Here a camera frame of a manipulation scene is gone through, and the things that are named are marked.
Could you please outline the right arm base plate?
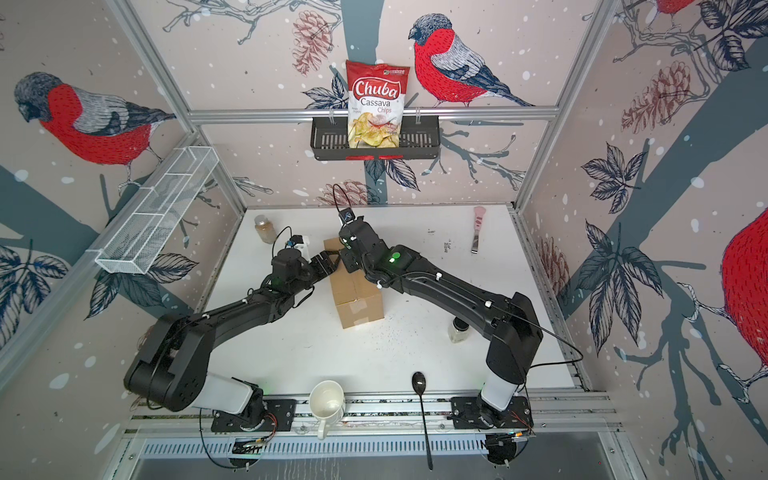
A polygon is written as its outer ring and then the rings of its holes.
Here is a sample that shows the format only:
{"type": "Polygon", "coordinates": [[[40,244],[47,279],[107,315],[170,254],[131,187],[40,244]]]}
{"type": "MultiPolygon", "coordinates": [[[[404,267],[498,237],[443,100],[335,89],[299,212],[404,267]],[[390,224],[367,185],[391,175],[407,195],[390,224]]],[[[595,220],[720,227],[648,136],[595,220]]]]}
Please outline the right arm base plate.
{"type": "Polygon", "coordinates": [[[508,406],[496,410],[480,395],[455,396],[450,399],[450,415],[457,430],[515,429],[529,431],[533,428],[531,408],[527,397],[513,396],[508,406]]]}

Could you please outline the brown cardboard express box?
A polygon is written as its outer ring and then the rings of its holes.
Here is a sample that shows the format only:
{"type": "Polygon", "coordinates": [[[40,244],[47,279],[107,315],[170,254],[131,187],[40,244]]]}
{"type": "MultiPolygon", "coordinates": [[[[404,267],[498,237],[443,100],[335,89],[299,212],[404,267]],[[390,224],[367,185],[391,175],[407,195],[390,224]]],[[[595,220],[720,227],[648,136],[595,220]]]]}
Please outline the brown cardboard express box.
{"type": "Polygon", "coordinates": [[[370,283],[361,269],[350,273],[340,256],[330,276],[331,291],[343,329],[383,320],[384,307],[380,290],[370,283]]]}

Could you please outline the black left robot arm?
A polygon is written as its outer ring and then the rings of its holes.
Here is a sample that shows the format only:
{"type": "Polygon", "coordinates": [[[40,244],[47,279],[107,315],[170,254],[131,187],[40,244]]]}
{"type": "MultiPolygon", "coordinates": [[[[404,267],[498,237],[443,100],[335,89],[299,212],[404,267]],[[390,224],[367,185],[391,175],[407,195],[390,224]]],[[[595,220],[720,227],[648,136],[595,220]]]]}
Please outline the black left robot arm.
{"type": "Polygon", "coordinates": [[[212,352],[253,328],[273,323],[300,303],[298,294],[313,293],[340,262],[336,251],[306,260],[300,250],[285,248],[271,260],[272,272],[261,286],[233,303],[181,317],[157,320],[123,384],[126,390],[169,411],[188,407],[242,413],[253,395],[241,381],[209,371],[212,352]]]}

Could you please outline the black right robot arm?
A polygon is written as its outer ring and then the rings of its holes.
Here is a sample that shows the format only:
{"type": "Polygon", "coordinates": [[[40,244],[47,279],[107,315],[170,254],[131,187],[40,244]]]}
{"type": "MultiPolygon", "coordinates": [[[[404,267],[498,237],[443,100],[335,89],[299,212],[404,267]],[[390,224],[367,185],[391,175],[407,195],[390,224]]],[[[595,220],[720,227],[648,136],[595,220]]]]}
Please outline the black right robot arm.
{"type": "Polygon", "coordinates": [[[501,412],[527,380],[543,340],[533,304],[519,292],[493,293],[438,268],[404,245],[387,246],[374,229],[346,208],[339,214],[339,239],[366,280],[425,300],[452,314],[489,340],[486,365],[490,374],[480,393],[487,407],[501,412]]]}

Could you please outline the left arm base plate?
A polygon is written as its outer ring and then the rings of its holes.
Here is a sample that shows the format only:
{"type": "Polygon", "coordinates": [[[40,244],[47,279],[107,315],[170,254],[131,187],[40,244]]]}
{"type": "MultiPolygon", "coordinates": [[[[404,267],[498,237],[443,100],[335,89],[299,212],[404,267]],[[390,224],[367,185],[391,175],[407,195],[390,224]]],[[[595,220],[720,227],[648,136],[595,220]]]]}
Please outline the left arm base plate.
{"type": "Polygon", "coordinates": [[[243,413],[215,411],[211,424],[213,433],[288,432],[295,418],[295,399],[259,397],[252,400],[243,413]]]}

